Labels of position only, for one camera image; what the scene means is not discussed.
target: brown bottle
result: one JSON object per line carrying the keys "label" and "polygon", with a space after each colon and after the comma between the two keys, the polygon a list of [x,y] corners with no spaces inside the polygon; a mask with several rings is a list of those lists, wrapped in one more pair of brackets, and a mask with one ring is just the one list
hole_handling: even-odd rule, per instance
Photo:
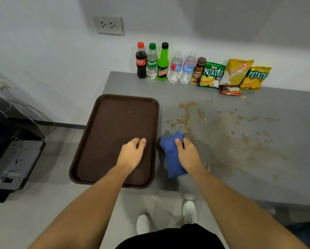
{"label": "brown bottle", "polygon": [[199,57],[196,63],[196,66],[194,67],[194,71],[192,73],[191,79],[189,82],[193,85],[196,85],[202,75],[204,64],[206,63],[206,59],[204,57]]}

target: forearm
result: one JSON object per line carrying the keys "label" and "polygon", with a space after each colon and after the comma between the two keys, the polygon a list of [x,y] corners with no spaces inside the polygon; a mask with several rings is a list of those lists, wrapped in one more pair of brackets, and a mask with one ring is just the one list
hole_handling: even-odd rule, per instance
{"label": "forearm", "polygon": [[112,168],[72,201],[30,248],[99,248],[128,173]]}
{"label": "forearm", "polygon": [[200,170],[192,176],[231,249],[307,248],[254,201],[208,171]]}

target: brown tray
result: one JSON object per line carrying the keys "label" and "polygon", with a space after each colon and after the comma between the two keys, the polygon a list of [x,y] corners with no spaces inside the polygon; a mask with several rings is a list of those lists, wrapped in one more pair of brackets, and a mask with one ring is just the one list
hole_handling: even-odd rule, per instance
{"label": "brown tray", "polygon": [[152,98],[104,94],[97,98],[70,167],[77,184],[94,184],[116,165],[122,145],[146,138],[140,164],[125,188],[146,188],[155,176],[159,104]]}

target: white shoe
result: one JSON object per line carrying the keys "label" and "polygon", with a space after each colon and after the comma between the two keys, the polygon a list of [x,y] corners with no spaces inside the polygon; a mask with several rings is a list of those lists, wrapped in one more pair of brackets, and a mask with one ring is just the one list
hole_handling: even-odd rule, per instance
{"label": "white shoe", "polygon": [[145,234],[152,232],[152,223],[150,222],[150,219],[148,216],[143,213],[138,217],[138,220],[136,221],[136,232],[138,235]]}
{"label": "white shoe", "polygon": [[193,201],[186,201],[182,207],[182,215],[184,216],[185,224],[194,224],[197,222],[197,213]]}

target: green soda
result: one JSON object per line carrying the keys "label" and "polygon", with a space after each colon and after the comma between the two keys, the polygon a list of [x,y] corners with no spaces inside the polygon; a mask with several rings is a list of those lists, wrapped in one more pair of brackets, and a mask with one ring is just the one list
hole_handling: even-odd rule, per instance
{"label": "green soda", "polygon": [[168,76],[169,59],[168,59],[168,48],[167,42],[162,43],[161,57],[157,61],[157,79],[159,81],[166,80]]}

